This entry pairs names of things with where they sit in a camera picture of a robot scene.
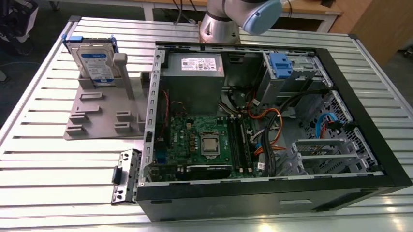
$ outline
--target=metal bracket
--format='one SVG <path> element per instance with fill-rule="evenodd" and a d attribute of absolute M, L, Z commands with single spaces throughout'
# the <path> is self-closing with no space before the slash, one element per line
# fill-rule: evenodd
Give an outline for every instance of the metal bracket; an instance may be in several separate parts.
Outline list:
<path fill-rule="evenodd" d="M 136 194 L 135 179 L 139 173 L 142 152 L 131 149 L 120 152 L 119 163 L 114 168 L 112 183 L 112 201 L 111 205 L 135 204 L 132 200 Z"/>

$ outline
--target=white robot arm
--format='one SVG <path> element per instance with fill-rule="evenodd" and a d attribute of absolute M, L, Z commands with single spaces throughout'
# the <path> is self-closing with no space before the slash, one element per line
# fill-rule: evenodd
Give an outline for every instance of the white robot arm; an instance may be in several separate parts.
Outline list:
<path fill-rule="evenodd" d="M 206 43 L 234 44 L 239 27 L 251 35 L 265 33 L 282 14 L 282 0 L 210 0 L 200 26 Z"/>

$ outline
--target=red cable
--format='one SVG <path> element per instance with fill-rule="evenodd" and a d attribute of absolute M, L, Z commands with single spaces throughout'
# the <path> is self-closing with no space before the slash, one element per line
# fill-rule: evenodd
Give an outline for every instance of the red cable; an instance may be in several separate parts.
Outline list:
<path fill-rule="evenodd" d="M 325 131 L 327 130 L 327 123 L 323 123 L 323 127 L 322 127 L 322 129 L 321 129 L 321 135 L 319 135 L 319 138 L 321 138 L 321 139 L 323 138 L 323 133 L 325 133 Z"/>
<path fill-rule="evenodd" d="M 168 121 L 168 94 L 164 90 L 162 90 L 163 94 L 166 95 L 166 99 L 167 99 L 167 112 L 166 112 L 166 120 L 163 122 L 163 127 L 162 127 L 162 131 L 160 131 L 160 134 L 159 134 L 159 137 L 158 137 L 158 140 L 162 138 L 163 136 L 163 132 L 166 130 L 166 126 L 167 126 L 167 121 Z"/>

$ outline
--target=blue tab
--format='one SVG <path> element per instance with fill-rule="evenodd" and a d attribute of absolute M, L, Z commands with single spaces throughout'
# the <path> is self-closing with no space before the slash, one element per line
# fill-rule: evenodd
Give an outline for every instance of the blue tab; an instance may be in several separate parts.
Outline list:
<path fill-rule="evenodd" d="M 270 53 L 270 64 L 275 70 L 277 78 L 287 79 L 291 76 L 293 66 L 286 54 Z"/>
<path fill-rule="evenodd" d="M 116 41 L 116 38 L 114 37 L 114 35 L 111 35 L 111 42 L 112 42 L 114 52 L 115 52 L 115 53 L 119 53 L 119 50 L 118 50 L 118 41 Z"/>
<path fill-rule="evenodd" d="M 83 41 L 83 36 L 80 35 L 74 35 L 70 37 L 71 42 L 82 42 Z"/>

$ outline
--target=slatted table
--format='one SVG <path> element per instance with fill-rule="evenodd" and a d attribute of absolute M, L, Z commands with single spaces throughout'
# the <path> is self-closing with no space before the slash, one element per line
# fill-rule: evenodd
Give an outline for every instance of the slatted table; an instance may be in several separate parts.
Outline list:
<path fill-rule="evenodd" d="M 118 39 L 130 56 L 130 76 L 151 70 L 154 41 L 198 41 L 190 24 L 82 18 L 63 33 Z M 412 108 L 358 40 L 344 34 L 271 30 L 241 33 L 243 44 L 329 49 L 335 63 L 413 178 Z M 376 196 L 334 212 L 156 223 L 139 206 L 110 205 L 112 167 L 119 152 L 142 149 L 140 140 L 66 141 L 66 122 L 79 71 L 56 41 L 0 131 L 0 230 L 84 227 L 103 231 L 405 231 L 413 226 L 413 188 Z"/>

